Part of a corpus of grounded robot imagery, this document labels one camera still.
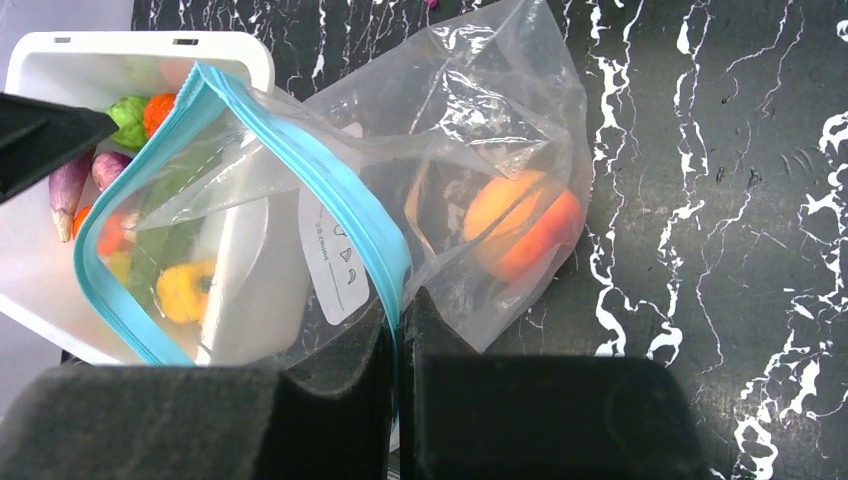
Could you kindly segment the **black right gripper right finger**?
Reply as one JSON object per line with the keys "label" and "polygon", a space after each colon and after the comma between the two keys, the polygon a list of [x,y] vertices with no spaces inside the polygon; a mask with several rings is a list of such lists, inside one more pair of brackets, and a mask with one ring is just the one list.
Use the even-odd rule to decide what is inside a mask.
{"label": "black right gripper right finger", "polygon": [[673,375],[639,358],[481,355],[420,289],[401,320],[404,479],[704,479]]}

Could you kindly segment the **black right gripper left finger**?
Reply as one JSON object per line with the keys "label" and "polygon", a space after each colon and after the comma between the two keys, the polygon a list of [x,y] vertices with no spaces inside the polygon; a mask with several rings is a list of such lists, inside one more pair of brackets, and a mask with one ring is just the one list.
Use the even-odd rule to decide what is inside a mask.
{"label": "black right gripper left finger", "polygon": [[394,414],[394,347],[374,302],[285,371],[257,457],[257,479],[383,479]]}

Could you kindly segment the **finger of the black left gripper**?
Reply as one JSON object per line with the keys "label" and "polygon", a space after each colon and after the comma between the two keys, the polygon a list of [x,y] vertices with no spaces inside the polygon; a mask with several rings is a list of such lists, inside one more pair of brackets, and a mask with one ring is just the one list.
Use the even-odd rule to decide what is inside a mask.
{"label": "finger of the black left gripper", "polygon": [[118,131],[105,113],[3,93],[1,95],[1,201]]}

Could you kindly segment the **clear zip top bag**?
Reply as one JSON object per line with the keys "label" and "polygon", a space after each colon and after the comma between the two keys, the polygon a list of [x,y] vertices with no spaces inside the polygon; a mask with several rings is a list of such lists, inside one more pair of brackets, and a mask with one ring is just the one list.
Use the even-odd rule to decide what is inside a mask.
{"label": "clear zip top bag", "polygon": [[[304,101],[283,90],[258,100],[219,79],[211,87],[298,181],[311,287],[296,343],[269,356],[287,364],[374,302],[396,329],[420,289],[484,351],[551,283],[583,231],[586,92],[544,1],[498,1],[425,28]],[[563,182],[585,220],[572,247],[552,248],[509,283],[475,258],[463,224],[492,179],[530,169]]]}

